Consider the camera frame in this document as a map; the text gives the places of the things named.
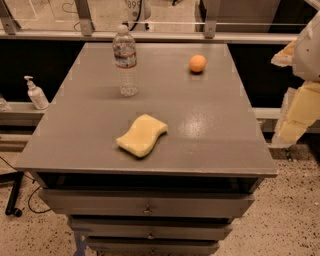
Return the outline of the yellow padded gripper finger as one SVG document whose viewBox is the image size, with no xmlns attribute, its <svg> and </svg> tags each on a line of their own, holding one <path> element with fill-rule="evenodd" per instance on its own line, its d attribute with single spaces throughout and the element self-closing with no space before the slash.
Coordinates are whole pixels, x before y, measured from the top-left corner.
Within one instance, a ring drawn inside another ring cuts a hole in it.
<svg viewBox="0 0 320 256">
<path fill-rule="evenodd" d="M 295 45 L 295 40 L 287 44 L 282 50 L 272 57 L 271 63 L 279 67 L 292 66 Z"/>
<path fill-rule="evenodd" d="M 320 83 L 305 81 L 298 89 L 289 87 L 283 98 L 272 145 L 294 145 L 319 118 Z"/>
</svg>

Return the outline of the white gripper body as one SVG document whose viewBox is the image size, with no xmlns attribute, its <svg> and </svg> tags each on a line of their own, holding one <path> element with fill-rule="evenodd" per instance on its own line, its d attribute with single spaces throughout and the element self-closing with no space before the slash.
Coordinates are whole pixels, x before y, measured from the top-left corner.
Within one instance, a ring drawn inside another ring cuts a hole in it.
<svg viewBox="0 0 320 256">
<path fill-rule="evenodd" d="M 305 81 L 320 81 L 320 11 L 297 37 L 293 73 Z"/>
</svg>

